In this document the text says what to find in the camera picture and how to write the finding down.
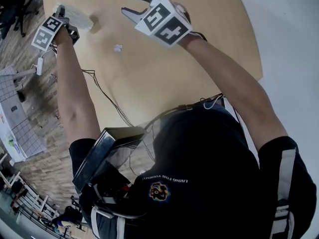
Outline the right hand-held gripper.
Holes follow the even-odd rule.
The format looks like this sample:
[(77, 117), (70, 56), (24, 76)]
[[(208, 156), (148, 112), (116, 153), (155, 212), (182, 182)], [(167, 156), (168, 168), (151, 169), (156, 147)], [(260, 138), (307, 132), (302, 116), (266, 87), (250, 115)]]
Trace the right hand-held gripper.
[(127, 7), (121, 13), (136, 24), (135, 29), (164, 46), (174, 46), (192, 31), (186, 16), (171, 0), (142, 0), (155, 3), (138, 12)]

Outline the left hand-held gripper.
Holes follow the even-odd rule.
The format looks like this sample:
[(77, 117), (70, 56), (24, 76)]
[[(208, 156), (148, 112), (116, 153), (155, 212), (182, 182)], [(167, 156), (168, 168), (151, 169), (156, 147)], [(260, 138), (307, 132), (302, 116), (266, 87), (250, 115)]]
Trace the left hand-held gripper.
[(48, 51), (50, 47), (53, 47), (53, 39), (62, 26), (65, 26), (73, 44), (75, 44), (80, 38), (78, 30), (69, 24), (69, 19), (65, 18), (65, 6), (60, 4), (56, 12), (39, 26), (31, 45), (39, 50)]

